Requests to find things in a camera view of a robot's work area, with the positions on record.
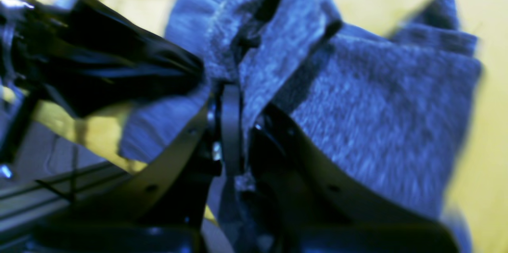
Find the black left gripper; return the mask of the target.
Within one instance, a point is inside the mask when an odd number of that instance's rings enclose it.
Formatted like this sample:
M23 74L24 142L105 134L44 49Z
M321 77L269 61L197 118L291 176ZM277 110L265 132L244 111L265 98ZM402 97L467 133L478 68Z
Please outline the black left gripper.
M99 0L1 0L4 79L75 117L125 100L187 92L202 60Z

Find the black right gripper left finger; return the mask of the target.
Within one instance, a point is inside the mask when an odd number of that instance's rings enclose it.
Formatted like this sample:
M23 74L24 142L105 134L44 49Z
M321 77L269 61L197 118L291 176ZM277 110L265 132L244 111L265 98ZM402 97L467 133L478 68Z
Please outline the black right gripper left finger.
M112 190L75 202L40 223L27 253L232 253L218 226L203 220L214 177L242 172L241 94L214 89L160 156Z

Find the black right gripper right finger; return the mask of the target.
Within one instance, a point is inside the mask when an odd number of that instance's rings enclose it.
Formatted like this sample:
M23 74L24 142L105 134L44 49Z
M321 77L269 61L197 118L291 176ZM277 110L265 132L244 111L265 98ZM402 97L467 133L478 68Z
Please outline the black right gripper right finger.
M457 253L451 233L340 170L283 111L252 129L249 166L266 194L273 253Z

